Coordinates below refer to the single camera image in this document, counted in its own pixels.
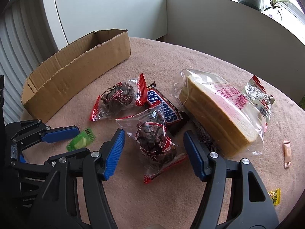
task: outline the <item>pink blanket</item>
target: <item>pink blanket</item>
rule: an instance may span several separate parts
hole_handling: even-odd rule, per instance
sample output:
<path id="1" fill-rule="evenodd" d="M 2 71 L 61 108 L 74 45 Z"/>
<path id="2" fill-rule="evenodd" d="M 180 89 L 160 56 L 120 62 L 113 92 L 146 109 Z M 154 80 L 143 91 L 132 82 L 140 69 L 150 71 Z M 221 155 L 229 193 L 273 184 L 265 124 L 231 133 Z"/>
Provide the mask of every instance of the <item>pink blanket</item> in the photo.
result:
<path id="1" fill-rule="evenodd" d="M 132 54 L 128 60 L 79 92 L 47 125 L 52 128 L 76 125 L 80 130 L 91 127 L 97 137 L 89 149 L 96 151 L 104 141 L 111 139 L 118 124 L 115 120 L 90 122 L 89 114 L 97 96 L 118 81 L 137 77 L 143 72 L 148 84 L 155 81 L 158 89 L 173 100 L 170 95 L 172 77 L 184 68 L 215 72 L 239 90 L 252 77 L 249 72 L 230 63 L 184 47 L 140 38 L 130 38 L 130 43 Z M 263 154 L 247 157 L 267 190 L 281 188 L 281 203 L 275 209 L 282 221 L 305 188 L 305 112 L 277 88 L 263 80 L 262 84 L 267 93 L 275 98 L 272 118 L 265 134 Z M 191 123 L 175 138 L 177 144 L 183 144 L 182 134 L 189 128 L 193 128 Z M 291 141 L 292 166 L 284 169 L 282 143 L 288 139 Z M 67 143 L 68 141 L 39 143 L 26 150 L 25 157 L 30 163 L 43 164 L 48 157 L 66 152 Z M 144 168 L 138 153 L 138 146 L 133 139 L 127 137 L 114 176 L 103 182 L 118 228 L 145 228 L 154 223 L 167 229 L 189 228 L 201 201 L 205 183 L 195 176 L 187 160 L 145 185 Z M 227 180 L 219 222 L 225 221 L 228 212 L 229 184 L 230 180 Z M 81 179 L 78 182 L 78 193 L 82 219 L 89 223 Z"/>

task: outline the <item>bread loaf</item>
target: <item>bread loaf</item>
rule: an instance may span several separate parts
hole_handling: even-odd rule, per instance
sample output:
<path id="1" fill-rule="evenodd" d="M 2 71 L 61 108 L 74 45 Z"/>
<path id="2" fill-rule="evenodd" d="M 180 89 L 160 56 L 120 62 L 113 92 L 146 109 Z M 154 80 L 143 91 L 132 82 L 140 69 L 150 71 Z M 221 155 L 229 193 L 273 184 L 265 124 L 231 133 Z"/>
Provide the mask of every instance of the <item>bread loaf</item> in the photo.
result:
<path id="1" fill-rule="evenodd" d="M 259 134 L 254 126 L 240 112 L 240 109 L 251 110 L 260 116 L 252 104 L 247 101 L 244 107 L 235 107 L 229 99 L 192 75 L 186 77 L 185 83 L 179 94 L 180 101 L 214 138 L 225 157 L 233 156 L 257 139 Z"/>

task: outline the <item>metal screw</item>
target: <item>metal screw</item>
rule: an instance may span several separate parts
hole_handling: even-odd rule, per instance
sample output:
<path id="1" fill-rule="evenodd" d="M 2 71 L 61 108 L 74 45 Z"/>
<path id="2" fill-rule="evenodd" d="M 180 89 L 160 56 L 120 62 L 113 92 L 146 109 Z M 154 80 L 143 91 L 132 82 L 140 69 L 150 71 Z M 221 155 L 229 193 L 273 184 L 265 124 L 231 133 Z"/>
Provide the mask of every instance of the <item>metal screw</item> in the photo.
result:
<path id="1" fill-rule="evenodd" d="M 242 159 L 242 162 L 243 162 L 244 164 L 249 164 L 249 163 L 250 163 L 249 159 L 247 159 L 247 158 L 243 158 L 243 159 Z"/>
<path id="2" fill-rule="evenodd" d="M 59 163 L 61 163 L 61 164 L 65 163 L 66 161 L 67 161 L 67 159 L 65 157 L 61 157 L 59 159 Z"/>
<path id="3" fill-rule="evenodd" d="M 99 157 L 100 153 L 98 151 L 91 152 L 91 157 Z"/>
<path id="4" fill-rule="evenodd" d="M 211 152 L 210 157 L 212 158 L 218 158 L 218 154 L 216 152 Z"/>

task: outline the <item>barcode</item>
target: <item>barcode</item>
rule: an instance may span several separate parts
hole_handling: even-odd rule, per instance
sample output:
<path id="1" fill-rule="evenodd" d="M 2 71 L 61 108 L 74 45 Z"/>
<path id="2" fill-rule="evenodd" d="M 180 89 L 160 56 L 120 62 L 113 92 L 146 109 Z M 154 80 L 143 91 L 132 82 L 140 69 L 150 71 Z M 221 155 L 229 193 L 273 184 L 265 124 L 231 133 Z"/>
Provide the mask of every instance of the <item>barcode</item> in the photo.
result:
<path id="1" fill-rule="evenodd" d="M 260 107 L 259 110 L 263 114 L 263 116 L 267 115 L 267 111 L 263 107 Z"/>

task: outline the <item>corrugated cardboard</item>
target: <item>corrugated cardboard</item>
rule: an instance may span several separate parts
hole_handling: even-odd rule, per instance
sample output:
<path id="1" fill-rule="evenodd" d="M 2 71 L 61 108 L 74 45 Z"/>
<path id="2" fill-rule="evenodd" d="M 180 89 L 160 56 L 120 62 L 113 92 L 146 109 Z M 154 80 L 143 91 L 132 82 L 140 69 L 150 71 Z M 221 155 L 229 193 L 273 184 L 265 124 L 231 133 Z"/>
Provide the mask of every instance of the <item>corrugated cardboard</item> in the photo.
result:
<path id="1" fill-rule="evenodd" d="M 21 102 L 47 122 L 88 84 L 130 56 L 127 30 L 100 30 L 74 41 L 48 58 L 26 79 Z"/>

